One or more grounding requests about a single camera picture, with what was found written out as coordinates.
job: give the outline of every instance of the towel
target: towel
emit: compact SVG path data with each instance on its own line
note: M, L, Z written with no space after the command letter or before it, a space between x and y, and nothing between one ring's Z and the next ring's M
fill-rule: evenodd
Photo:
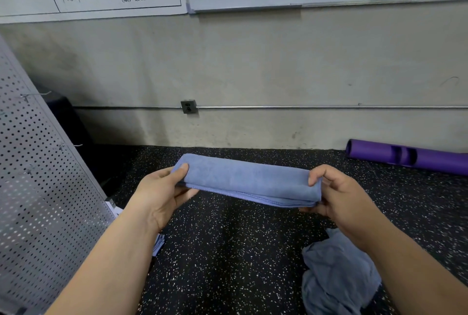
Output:
M164 241L166 241L166 236L164 236L163 234L158 234L156 236L155 246L153 247L153 257L155 257L155 255L158 254L162 245L164 245Z
M302 301L308 314L361 314L382 279L371 258L341 233L327 229L329 239L302 250L310 268L302 277Z
M180 184L188 188L282 208L312 207L321 200L321 180L309 187L305 169L186 153L173 171L183 163L189 171Z

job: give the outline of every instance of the pegboard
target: pegboard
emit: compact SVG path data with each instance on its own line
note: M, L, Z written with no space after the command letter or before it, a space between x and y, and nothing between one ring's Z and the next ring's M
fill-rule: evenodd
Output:
M45 311L114 220L0 37L0 297Z

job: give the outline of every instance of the electrical outlet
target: electrical outlet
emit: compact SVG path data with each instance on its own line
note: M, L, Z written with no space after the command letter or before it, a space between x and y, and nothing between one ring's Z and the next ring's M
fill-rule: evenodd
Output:
M182 111L184 112L184 114L198 113L198 109L196 107L196 103L194 99L182 100L180 104L182 105Z

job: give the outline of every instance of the hand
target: hand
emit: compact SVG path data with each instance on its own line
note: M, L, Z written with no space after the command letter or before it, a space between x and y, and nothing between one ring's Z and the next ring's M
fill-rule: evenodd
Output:
M324 177L322 202L300 210L329 217L354 245L366 252L368 234L390 221L353 178L322 164L310 171L309 186L313 186L319 177Z
M145 176L124 209L148 213L158 232L166 226L179 206L198 193L198 189L176 186L189 171L188 164L184 163L174 173L171 170L172 167L169 167Z

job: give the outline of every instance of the black rubber floor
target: black rubber floor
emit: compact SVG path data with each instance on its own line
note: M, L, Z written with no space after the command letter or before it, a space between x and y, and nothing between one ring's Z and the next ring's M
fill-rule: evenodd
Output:
M378 207L468 284L468 178L350 160L337 150L251 150L97 146L111 176L104 190L124 208L139 180L184 153L311 169L330 164L354 177ZM200 192L163 230L139 314L303 314L301 249L333 223L219 194ZM397 313L379 289L364 314Z

